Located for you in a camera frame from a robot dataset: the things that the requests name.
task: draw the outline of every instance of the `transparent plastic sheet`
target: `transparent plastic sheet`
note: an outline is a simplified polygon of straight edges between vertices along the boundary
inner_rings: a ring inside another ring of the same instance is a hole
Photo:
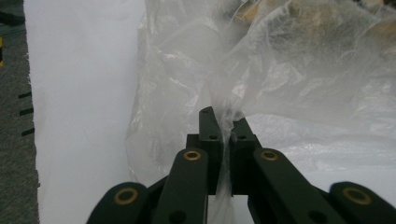
[[[251,16],[237,11],[257,5]],[[167,175],[213,105],[308,171],[395,167],[395,16],[348,1],[146,1],[127,138],[132,176]],[[232,223],[228,151],[209,223]]]

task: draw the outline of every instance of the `plastic bag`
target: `plastic bag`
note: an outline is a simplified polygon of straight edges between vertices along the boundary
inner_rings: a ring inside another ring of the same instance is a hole
[[[226,142],[233,120],[256,114],[249,121],[262,145],[300,169],[394,167],[396,41],[383,27],[395,27],[395,11],[261,0],[249,21],[238,14],[246,4],[146,1],[126,141],[134,180],[151,185],[169,173],[208,105]],[[226,162],[218,201],[227,203]],[[231,214],[223,209],[215,215]]]

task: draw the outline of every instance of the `gray carpet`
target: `gray carpet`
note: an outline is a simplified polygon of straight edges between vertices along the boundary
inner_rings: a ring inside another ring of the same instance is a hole
[[[23,16],[22,1],[0,0],[0,11]],[[38,223],[33,106],[24,26],[0,24],[0,223]]]

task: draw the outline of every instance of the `black linkage arm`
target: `black linkage arm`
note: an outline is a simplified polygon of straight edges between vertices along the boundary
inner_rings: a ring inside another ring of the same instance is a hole
[[[123,183],[96,205],[88,224],[202,224],[207,196],[216,194],[223,144],[211,107],[200,112],[200,133],[187,136],[168,177],[148,189]],[[263,148],[246,119],[230,138],[232,194],[247,195],[256,224],[388,224],[395,208],[369,189],[342,182],[315,188],[280,151]]]

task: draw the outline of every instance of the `metal ring insert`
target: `metal ring insert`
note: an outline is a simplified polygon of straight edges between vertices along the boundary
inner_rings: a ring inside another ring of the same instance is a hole
[[[264,152],[262,152],[261,156],[263,159],[268,161],[277,161],[277,159],[279,159],[276,153],[270,150],[265,150]]]
[[[343,189],[344,195],[352,202],[361,205],[368,205],[372,202],[372,199],[361,189],[356,188],[345,188]]]
[[[125,199],[121,198],[121,194],[123,194],[123,193],[131,193],[131,196],[127,197]],[[128,204],[128,203],[133,203],[137,199],[137,195],[138,194],[139,193],[137,192],[137,190],[133,189],[133,188],[120,189],[117,192],[117,194],[114,196],[114,202],[116,204],[119,204],[119,205],[125,205],[125,204]]]
[[[199,151],[191,150],[184,153],[184,159],[188,161],[198,161],[201,159],[201,153]]]

